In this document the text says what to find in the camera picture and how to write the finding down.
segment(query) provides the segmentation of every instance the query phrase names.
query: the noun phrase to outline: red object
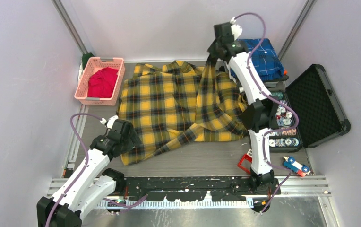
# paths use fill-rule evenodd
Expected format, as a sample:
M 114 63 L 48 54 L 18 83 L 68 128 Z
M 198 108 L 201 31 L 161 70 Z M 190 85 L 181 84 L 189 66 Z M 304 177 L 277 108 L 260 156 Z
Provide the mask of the red object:
M 123 195 L 123 199 L 125 200 L 127 196 L 128 196 L 128 187 L 126 186 L 125 193 Z
M 306 173 L 303 172 L 303 171 L 301 171 L 301 170 L 298 170 L 298 171 L 297 171 L 297 174 L 299 174 L 300 176 L 305 176 L 305 175 L 306 175 Z
M 250 171 L 242 166 L 242 163 L 243 163 L 244 160 L 247 160 L 247 161 L 249 161 L 249 162 L 252 162 L 252 161 L 253 161 L 253 158 L 250 157 L 250 156 L 248 156 L 247 154 L 244 154 L 244 155 L 242 156 L 241 160 L 240 160 L 239 163 L 238 163 L 238 167 L 239 167 L 240 169 L 242 169 L 242 170 L 243 170 L 244 172 L 246 172 L 247 174 L 250 174 Z
M 118 79 L 118 70 L 104 68 L 98 70 L 89 79 L 89 89 L 87 97 L 90 98 L 111 98 L 115 84 Z

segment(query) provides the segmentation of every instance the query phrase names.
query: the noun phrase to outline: toy car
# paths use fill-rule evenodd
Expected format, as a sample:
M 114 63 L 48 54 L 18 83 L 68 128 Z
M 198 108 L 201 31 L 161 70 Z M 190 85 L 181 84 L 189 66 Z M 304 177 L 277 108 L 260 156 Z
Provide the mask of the toy car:
M 286 166 L 288 169 L 294 171 L 295 173 L 299 174 L 300 176 L 305 176 L 307 174 L 310 174 L 310 169 L 306 165 L 302 165 L 292 156 L 284 156 L 284 166 Z

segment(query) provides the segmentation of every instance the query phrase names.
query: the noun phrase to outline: plastic basket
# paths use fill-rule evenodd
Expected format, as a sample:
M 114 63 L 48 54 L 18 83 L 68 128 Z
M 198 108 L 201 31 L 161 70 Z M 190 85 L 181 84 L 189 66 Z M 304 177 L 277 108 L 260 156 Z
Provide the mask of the plastic basket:
M 118 70 L 118 79 L 115 84 L 114 91 L 111 98 L 89 98 L 87 91 L 89 89 L 89 79 L 98 70 L 110 67 Z M 100 57 L 92 57 L 87 62 L 86 68 L 83 71 L 82 79 L 76 89 L 75 99 L 79 100 L 85 105 L 115 105 L 118 100 L 122 78 L 125 74 L 125 66 L 123 65 L 123 58 L 113 58 L 109 60 L 101 60 Z

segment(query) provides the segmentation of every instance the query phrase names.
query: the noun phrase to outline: table surface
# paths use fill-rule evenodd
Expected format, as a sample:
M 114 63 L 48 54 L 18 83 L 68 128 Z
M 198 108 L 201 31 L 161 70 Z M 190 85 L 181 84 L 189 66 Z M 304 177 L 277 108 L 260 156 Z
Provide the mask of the table surface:
M 274 198 L 270 209 L 260 215 L 251 209 L 151 209 L 111 216 L 93 210 L 85 219 L 87 227 L 325 227 L 317 197 Z
M 197 66 L 203 66 L 204 62 L 191 62 Z M 149 63 L 161 67 L 166 63 Z M 123 80 L 133 75 L 135 63 L 125 63 L 125 75 Z M 108 119 L 115 115 L 116 106 L 89 106 L 88 112 Z M 105 127 L 94 118 L 87 117 L 82 139 L 85 144 L 91 144 L 92 140 L 105 133 Z M 250 149 L 249 137 L 230 142 L 192 142 L 177 150 L 169 151 L 138 164 L 124 166 L 120 158 L 113 159 L 107 168 L 118 170 L 125 176 L 225 176 L 245 175 L 245 172 L 237 167 L 240 158 Z M 271 161 L 276 165 L 282 165 L 283 156 L 292 155 L 296 161 L 309 165 L 307 153 L 304 149 L 296 153 L 272 153 Z M 80 147 L 75 166 L 77 167 L 84 159 L 85 153 Z M 287 175 L 287 171 L 274 169 L 275 175 Z

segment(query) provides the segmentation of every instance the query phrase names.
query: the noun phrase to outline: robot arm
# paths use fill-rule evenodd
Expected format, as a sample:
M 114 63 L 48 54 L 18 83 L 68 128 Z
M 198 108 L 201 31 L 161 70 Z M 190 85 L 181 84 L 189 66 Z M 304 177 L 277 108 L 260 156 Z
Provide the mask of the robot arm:
M 85 158 L 50 199 L 42 197 L 37 203 L 39 226 L 46 225 L 52 207 L 63 194 L 64 197 L 57 204 L 50 226 L 80 226 L 88 213 L 103 198 L 125 188 L 124 174 L 112 169 L 106 169 L 97 182 L 93 183 L 93 180 L 113 158 L 132 150 L 141 141 L 133 125 L 118 119 L 117 116 L 111 117 L 108 121 L 103 119 L 101 123 L 107 126 L 108 133 L 93 140 L 88 151 L 87 165 Z
M 262 94 L 262 92 L 266 94 L 270 94 L 270 92 L 261 81 L 252 61 L 250 60 L 247 63 L 250 53 L 246 45 L 237 40 L 242 29 L 235 24 L 235 20 L 232 19 L 231 22 L 215 25 L 214 30 L 215 40 L 208 48 L 209 58 L 211 58 L 212 63 L 216 62 L 219 58 L 229 64 L 235 71 L 246 93 L 249 106 L 242 113 L 242 122 L 249 130 L 253 152 L 249 182 L 253 191 L 263 192 L 274 183 L 274 171 L 267 163 L 267 161 L 270 161 L 269 135 L 264 136 L 264 134 L 271 129 L 278 128 L 275 118 L 278 104 L 267 99 Z M 266 153 L 267 160 L 264 159 L 264 152 Z

